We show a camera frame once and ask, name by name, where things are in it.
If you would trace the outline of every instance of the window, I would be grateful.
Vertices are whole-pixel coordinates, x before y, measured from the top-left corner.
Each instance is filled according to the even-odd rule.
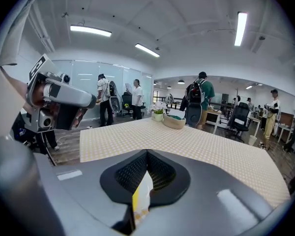
[[[159,101],[158,98],[155,97],[159,97],[159,92],[158,91],[153,91],[153,103]]]

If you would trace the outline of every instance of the wooden bowl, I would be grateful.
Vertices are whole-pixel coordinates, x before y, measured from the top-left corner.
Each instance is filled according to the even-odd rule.
[[[181,120],[174,119],[168,115],[164,115],[163,123],[165,126],[174,129],[182,129],[186,124],[186,118]]]

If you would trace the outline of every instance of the potted plant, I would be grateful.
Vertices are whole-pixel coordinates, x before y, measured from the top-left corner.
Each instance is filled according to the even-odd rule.
[[[166,104],[157,101],[156,103],[153,103],[153,105],[150,105],[147,109],[147,113],[149,114],[152,111],[152,120],[154,121],[162,121],[163,120],[163,114],[165,113]]]

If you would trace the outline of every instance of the cap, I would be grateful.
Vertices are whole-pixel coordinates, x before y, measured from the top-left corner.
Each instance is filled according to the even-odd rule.
[[[206,77],[207,77],[206,72],[199,73],[199,78],[206,78]]]

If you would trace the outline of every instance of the ceiling lamp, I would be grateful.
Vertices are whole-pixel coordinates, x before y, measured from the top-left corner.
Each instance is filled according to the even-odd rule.
[[[102,30],[102,29],[96,29],[92,27],[86,27],[86,26],[70,26],[71,31],[81,31],[81,32],[88,32],[88,33],[94,33],[106,37],[110,37],[112,34],[110,31]]]
[[[238,25],[235,39],[235,46],[240,46],[242,37],[244,36],[245,27],[247,22],[247,13],[238,13]]]
[[[150,49],[144,47],[143,45],[136,44],[135,47],[141,49],[142,51],[145,51],[145,52],[153,55],[154,57],[157,57],[157,58],[159,57],[159,55],[157,53],[151,51]]]

